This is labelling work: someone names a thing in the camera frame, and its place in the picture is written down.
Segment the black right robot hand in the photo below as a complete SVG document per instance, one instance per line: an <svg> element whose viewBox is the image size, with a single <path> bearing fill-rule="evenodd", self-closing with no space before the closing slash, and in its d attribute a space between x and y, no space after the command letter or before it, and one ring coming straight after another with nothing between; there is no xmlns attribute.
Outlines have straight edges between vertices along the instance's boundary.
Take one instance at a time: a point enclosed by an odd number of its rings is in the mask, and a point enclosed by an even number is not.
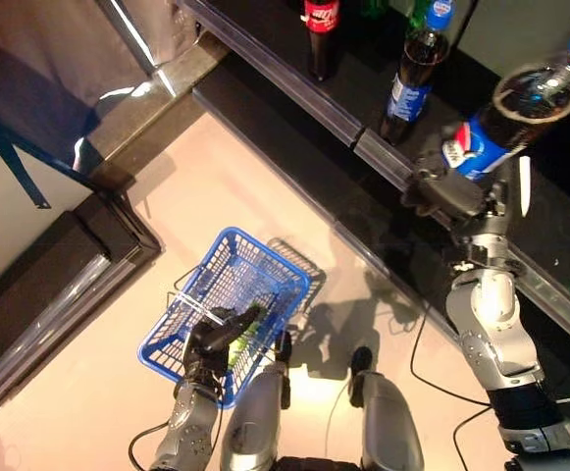
<svg viewBox="0 0 570 471"><path fill-rule="evenodd" d="M452 123L426 137L401 202L420 216L440 210L457 223L492 224L503 233L520 208L517 165L507 160L482 181L468 180L446 163L442 153L460 127Z"/></svg>

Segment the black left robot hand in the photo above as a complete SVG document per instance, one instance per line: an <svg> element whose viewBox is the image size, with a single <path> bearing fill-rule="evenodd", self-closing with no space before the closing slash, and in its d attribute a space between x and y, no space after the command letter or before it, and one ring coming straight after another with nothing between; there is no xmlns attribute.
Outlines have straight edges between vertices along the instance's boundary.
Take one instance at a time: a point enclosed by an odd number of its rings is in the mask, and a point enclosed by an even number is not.
<svg viewBox="0 0 570 471"><path fill-rule="evenodd" d="M251 304L242 314L234 308L213 307L210 314L192 328L183 350L184 378L213 391L219 388L229 365L231 345L239 340L265 313L260 304Z"/></svg>

